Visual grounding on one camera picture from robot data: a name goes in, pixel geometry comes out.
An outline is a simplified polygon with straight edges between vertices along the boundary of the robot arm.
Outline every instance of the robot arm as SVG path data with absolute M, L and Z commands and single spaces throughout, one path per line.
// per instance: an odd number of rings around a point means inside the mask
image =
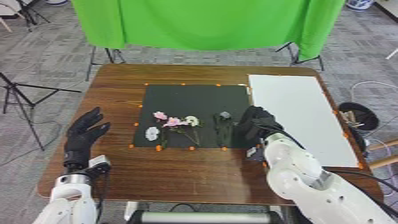
M 357 187 L 323 170 L 263 108 L 247 109 L 238 129 L 252 146 L 263 145 L 254 147 L 255 152 L 248 150 L 247 156 L 261 156 L 268 163 L 270 188 L 293 200 L 309 221 L 314 224 L 396 223 Z
M 94 108 L 78 118 L 67 130 L 67 142 L 64 146 L 65 173 L 56 178 L 49 204 L 44 207 L 33 224 L 96 223 L 97 209 L 90 197 L 90 184 L 99 175 L 110 171 L 110 162 L 104 156 L 97 156 L 88 160 L 90 146 L 110 128 L 110 123 L 90 128 L 101 119 L 99 108 Z

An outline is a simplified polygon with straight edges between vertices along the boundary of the tripod stand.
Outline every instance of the tripod stand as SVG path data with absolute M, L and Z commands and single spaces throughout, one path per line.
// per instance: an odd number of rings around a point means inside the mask
M 32 7 L 28 8 L 28 5 L 23 2 L 23 0 L 16 0 L 16 1 L 17 1 L 17 4 L 19 4 L 19 7 L 21 7 L 21 14 L 24 16 L 28 31 L 32 32 L 30 24 L 37 25 L 37 21 L 33 20 L 33 17 L 32 17 L 32 14 L 30 14 L 28 10 L 32 10 L 32 12 L 35 13 L 35 16 L 39 16 L 48 23 L 51 23 L 51 22 L 48 21 L 46 17 L 39 14 L 39 12 L 32 9 Z
M 8 104 L 17 104 L 19 109 L 21 109 L 21 113 L 23 113 L 23 117 L 24 117 L 24 120 L 28 122 L 28 127 L 30 127 L 30 130 L 32 130 L 32 133 L 33 133 L 33 138 L 35 138 L 40 150 L 44 151 L 44 147 L 42 147 L 42 144 L 40 144 L 40 139 L 39 139 L 37 132 L 35 132 L 35 129 L 33 129 L 33 122 L 32 122 L 32 120 L 28 118 L 28 114 L 26 114 L 26 111 L 24 111 L 24 108 L 23 108 L 21 100 L 24 101 L 26 105 L 30 106 L 30 110 L 33 110 L 33 107 L 37 106 L 37 104 L 49 98 L 49 96 L 56 92 L 62 91 L 62 92 L 81 93 L 81 91 L 69 90 L 69 89 L 60 89 L 60 88 L 51 88 L 51 87 L 44 87 L 44 86 L 35 86 L 35 85 L 28 85 L 28 84 L 21 84 L 21 83 L 10 82 L 10 80 L 5 77 L 1 72 L 0 72 L 0 78 L 1 78 L 1 80 L 5 82 L 5 86 L 3 86 L 3 88 L 5 88 L 3 114 L 7 113 L 7 106 L 8 106 Z M 48 90 L 51 90 L 51 93 L 35 102 L 32 102 L 32 100 L 28 99 L 28 97 L 23 94 L 21 90 L 17 89 L 19 86 L 21 87 L 28 87 L 28 88 L 35 88 L 35 89 L 48 89 Z M 14 95 L 16 103 L 8 102 L 8 95 L 10 94 Z
M 311 58 L 311 59 L 300 61 L 300 60 L 298 60 L 298 54 L 300 54 L 300 51 L 298 51 L 296 55 L 293 55 L 293 50 L 291 50 L 291 47 L 289 47 L 291 44 L 293 44 L 293 42 L 287 42 L 287 43 L 282 45 L 282 47 L 275 50 L 275 52 L 279 52 L 284 48 L 287 48 L 287 51 L 289 51 L 289 58 L 291 58 L 289 66 L 298 65 L 298 64 L 302 64 L 303 62 L 312 61 L 312 60 L 318 59 L 318 62 L 319 62 L 319 70 L 325 71 L 323 60 L 321 60 L 319 55 L 318 55 L 314 58 Z

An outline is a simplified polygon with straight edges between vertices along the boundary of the metal stand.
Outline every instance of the metal stand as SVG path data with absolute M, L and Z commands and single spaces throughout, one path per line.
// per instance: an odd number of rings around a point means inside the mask
M 30 130 L 32 130 L 32 133 L 33 133 L 33 138 L 35 138 L 35 141 L 37 141 L 37 144 L 39 144 L 39 147 L 40 147 L 40 150 L 44 151 L 44 147 L 42 147 L 42 144 L 40 144 L 40 139 L 39 139 L 39 136 L 37 136 L 37 132 L 35 132 L 35 129 L 33 129 L 33 122 L 28 118 L 28 114 L 26 114 L 26 111 L 24 111 L 24 108 L 23 108 L 23 103 L 21 103 L 21 99 L 24 101 L 24 103 L 28 104 L 30 106 L 30 110 L 33 110 L 33 107 L 37 106 L 37 104 L 49 98 L 49 96 L 64 91 L 64 92 L 72 92 L 72 93 L 81 93 L 81 91 L 78 90 L 69 90 L 69 89 L 60 89 L 60 88 L 51 88 L 51 87 L 44 87 L 44 86 L 35 86 L 35 85 L 26 85 L 26 84 L 19 84 L 16 82 L 10 82 L 8 78 L 5 77 L 3 73 L 0 72 L 0 78 L 5 82 L 5 99 L 3 99 L 3 114 L 7 113 L 7 106 L 8 104 L 17 104 L 19 105 L 19 109 L 21 109 L 21 113 L 23 113 L 23 117 L 24 117 L 24 120 L 28 122 L 28 127 L 30 127 Z M 37 88 L 37 89 L 48 89 L 48 90 L 53 90 L 51 93 L 35 101 L 32 102 L 32 100 L 28 99 L 26 95 L 23 94 L 21 90 L 17 89 L 17 86 L 21 87 L 30 87 L 30 88 Z M 8 95 L 14 95 L 14 98 L 16 98 L 16 103 L 10 103 L 8 102 Z
M 321 71 L 325 71 L 323 60 L 321 60 L 319 55 L 318 55 L 318 57 L 314 57 L 314 58 L 311 58 L 311 59 L 307 59 L 307 60 L 303 60 L 303 61 L 298 61 L 300 51 L 296 52 L 296 55 L 293 55 L 293 51 L 291 51 L 291 47 L 289 47 L 291 44 L 293 44 L 293 42 L 287 42 L 287 43 L 282 45 L 282 47 L 275 50 L 275 52 L 279 52 L 284 48 L 287 48 L 287 50 L 289 50 L 289 58 L 291 58 L 289 66 L 298 65 L 298 64 L 302 64 L 303 62 L 312 61 L 312 60 L 318 59 L 318 62 L 319 62 L 319 69 L 321 69 Z
M 21 14 L 23 14 L 23 16 L 24 16 L 28 32 L 32 32 L 32 30 L 30 30 L 30 24 L 35 26 L 35 25 L 37 25 L 37 21 L 33 20 L 33 17 L 32 17 L 32 14 L 30 14 L 28 10 L 32 10 L 35 16 L 40 17 L 42 20 L 44 20 L 48 23 L 51 23 L 51 22 L 49 22 L 49 20 L 46 19 L 46 17 L 39 14 L 39 12 L 32 9 L 32 7 L 28 7 L 26 3 L 23 2 L 23 0 L 16 0 L 16 1 L 17 1 L 17 3 L 19 3 L 19 7 L 21 7 Z
M 122 58 L 122 56 L 120 56 L 120 50 L 113 49 L 113 50 L 112 50 L 112 54 L 110 54 L 110 49 L 104 48 L 104 52 L 106 52 L 106 56 L 108 56 L 108 61 L 110 61 L 110 63 L 112 63 L 112 64 L 115 63 L 115 55 L 117 55 L 119 58 L 120 58 L 120 64 L 124 64 L 124 63 L 126 63 L 126 60 L 124 60 L 124 58 Z M 103 64 L 97 64 L 97 63 L 94 62 L 94 57 L 96 57 L 96 46 L 92 46 L 92 51 L 90 51 L 90 63 L 88 63 L 88 69 L 87 69 L 87 74 L 85 74 L 85 82 L 87 82 L 88 79 L 90 79 L 90 69 L 92 69 L 92 66 L 94 66 L 94 65 L 103 65 Z

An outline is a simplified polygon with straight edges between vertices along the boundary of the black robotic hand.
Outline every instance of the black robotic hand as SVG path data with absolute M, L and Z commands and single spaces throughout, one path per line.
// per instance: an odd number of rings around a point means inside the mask
M 103 115 L 99 113 L 99 107 L 96 107 L 78 118 L 69 127 L 65 133 L 67 142 L 64 145 L 64 167 L 69 172 L 88 167 L 90 146 L 110 128 L 110 123 L 92 127 L 101 119 Z
M 275 116 L 268 113 L 263 107 L 250 106 L 247 108 L 236 131 L 239 135 L 245 136 L 250 147 L 254 147 L 261 143 L 261 139 L 266 139 L 275 133 L 282 133 L 302 147 L 295 138 L 286 133 L 282 125 L 275 121 Z

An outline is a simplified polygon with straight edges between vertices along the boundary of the white flower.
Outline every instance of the white flower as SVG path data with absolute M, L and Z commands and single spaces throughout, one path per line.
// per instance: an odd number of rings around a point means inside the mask
M 145 129 L 145 139 L 147 139 L 149 141 L 154 141 L 154 140 L 158 139 L 158 133 L 160 133 L 160 130 L 158 130 L 156 127 L 149 127 L 149 128 Z
M 223 111 L 223 112 L 220 112 L 220 116 L 222 116 L 222 118 L 231 118 L 231 114 Z
M 199 125 L 199 119 L 195 116 L 184 117 L 184 121 L 188 122 L 192 127 L 195 127 Z

